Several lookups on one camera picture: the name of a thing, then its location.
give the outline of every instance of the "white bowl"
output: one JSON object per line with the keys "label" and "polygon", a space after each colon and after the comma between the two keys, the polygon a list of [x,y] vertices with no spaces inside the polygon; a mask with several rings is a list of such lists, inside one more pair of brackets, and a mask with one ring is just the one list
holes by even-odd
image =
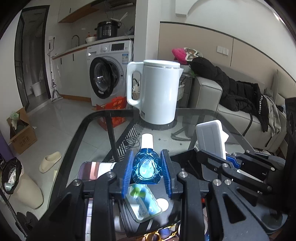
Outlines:
{"label": "white bowl", "polygon": [[91,43],[91,42],[96,41],[96,37],[88,37],[85,40],[86,40],[87,43]]}

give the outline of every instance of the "range hood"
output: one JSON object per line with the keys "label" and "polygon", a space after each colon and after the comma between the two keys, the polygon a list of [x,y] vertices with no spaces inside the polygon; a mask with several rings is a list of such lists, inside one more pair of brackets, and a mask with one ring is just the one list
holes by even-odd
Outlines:
{"label": "range hood", "polygon": [[103,10],[103,11],[116,10],[116,9],[131,7],[135,5],[136,5],[136,0],[106,0],[106,5],[105,5],[105,0],[96,0],[91,3],[92,8]]}

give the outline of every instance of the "white bottle cap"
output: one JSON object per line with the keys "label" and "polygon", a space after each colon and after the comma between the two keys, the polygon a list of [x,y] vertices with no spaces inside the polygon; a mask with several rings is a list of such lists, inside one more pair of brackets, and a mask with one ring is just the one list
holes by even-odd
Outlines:
{"label": "white bottle cap", "polygon": [[151,148],[153,149],[153,135],[152,134],[143,134],[142,135],[142,145],[141,149],[143,148]]}

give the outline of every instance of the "white electric kettle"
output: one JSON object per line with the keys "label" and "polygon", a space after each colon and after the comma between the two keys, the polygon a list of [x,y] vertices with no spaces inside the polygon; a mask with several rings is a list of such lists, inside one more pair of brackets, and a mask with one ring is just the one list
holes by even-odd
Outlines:
{"label": "white electric kettle", "polygon": [[[139,72],[140,98],[132,99],[133,73]],[[151,124],[166,125],[175,118],[179,79],[183,69],[177,62],[144,60],[127,65],[127,101],[140,110],[141,118]]]}

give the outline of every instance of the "kettle lid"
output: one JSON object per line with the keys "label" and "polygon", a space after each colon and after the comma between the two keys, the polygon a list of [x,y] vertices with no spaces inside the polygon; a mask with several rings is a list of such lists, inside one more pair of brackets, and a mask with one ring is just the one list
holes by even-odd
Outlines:
{"label": "kettle lid", "polygon": [[153,66],[153,67],[162,67],[162,68],[174,68],[179,69],[180,63],[166,60],[157,60],[157,59],[146,59],[144,60],[144,65]]}

